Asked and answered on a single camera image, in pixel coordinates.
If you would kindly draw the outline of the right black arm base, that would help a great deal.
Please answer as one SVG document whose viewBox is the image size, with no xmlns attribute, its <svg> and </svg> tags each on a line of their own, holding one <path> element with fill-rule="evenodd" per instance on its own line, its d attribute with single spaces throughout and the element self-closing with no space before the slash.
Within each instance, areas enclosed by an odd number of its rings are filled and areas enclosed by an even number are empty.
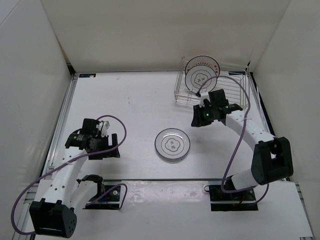
<svg viewBox="0 0 320 240">
<path fill-rule="evenodd" d="M 254 191 L 246 190 L 237 193 L 224 193 L 218 184 L 205 185 L 203 190 L 209 194 L 212 212 L 258 211 Z"/>
</svg>

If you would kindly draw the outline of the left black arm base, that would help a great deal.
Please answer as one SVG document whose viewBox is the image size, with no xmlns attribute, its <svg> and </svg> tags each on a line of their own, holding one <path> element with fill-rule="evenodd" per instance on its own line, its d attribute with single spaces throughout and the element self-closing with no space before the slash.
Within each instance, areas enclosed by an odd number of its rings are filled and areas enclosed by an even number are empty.
<svg viewBox="0 0 320 240">
<path fill-rule="evenodd" d="M 93 182 L 97 186 L 96 195 L 93 196 L 83 208 L 84 210 L 121 210 L 128 193 L 128 186 L 125 183 L 116 185 L 105 185 L 102 176 L 96 174 L 86 175 L 82 179 L 76 180 L 78 184 L 82 182 Z"/>
</svg>

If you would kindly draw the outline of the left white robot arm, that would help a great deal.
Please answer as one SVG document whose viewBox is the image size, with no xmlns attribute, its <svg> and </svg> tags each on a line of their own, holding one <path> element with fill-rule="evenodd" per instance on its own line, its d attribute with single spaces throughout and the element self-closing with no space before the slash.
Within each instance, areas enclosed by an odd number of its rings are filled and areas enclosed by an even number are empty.
<svg viewBox="0 0 320 240">
<path fill-rule="evenodd" d="M 51 185 L 29 214 L 37 235 L 69 239 L 77 226 L 77 212 L 105 197 L 103 177 L 91 174 L 78 178 L 87 160 L 119 158 L 118 136 L 108 135 L 108 121 L 85 118 L 82 128 L 69 135 L 61 165 Z"/>
</svg>

